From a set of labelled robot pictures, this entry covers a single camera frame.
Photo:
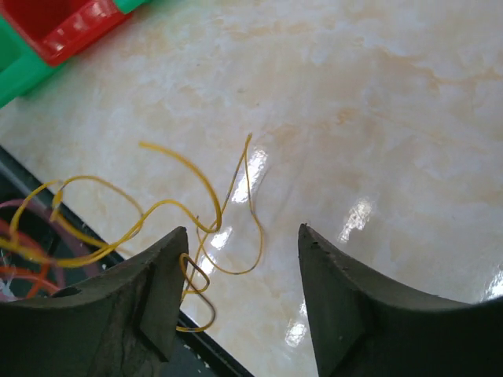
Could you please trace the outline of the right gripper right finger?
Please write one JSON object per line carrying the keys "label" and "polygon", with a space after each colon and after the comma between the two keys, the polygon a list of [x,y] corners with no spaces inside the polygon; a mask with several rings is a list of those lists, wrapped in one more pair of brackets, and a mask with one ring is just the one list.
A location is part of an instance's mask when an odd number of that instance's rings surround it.
{"label": "right gripper right finger", "polygon": [[308,225],[298,251],[319,375],[501,375],[500,298],[468,304],[418,291]]}

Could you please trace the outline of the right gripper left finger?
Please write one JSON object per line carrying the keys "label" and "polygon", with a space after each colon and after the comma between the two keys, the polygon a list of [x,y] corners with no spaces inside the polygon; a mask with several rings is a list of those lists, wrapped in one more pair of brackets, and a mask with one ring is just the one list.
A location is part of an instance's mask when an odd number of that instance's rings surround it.
{"label": "right gripper left finger", "polygon": [[177,227],[49,298],[1,304],[3,376],[157,376],[174,349],[188,250]]}

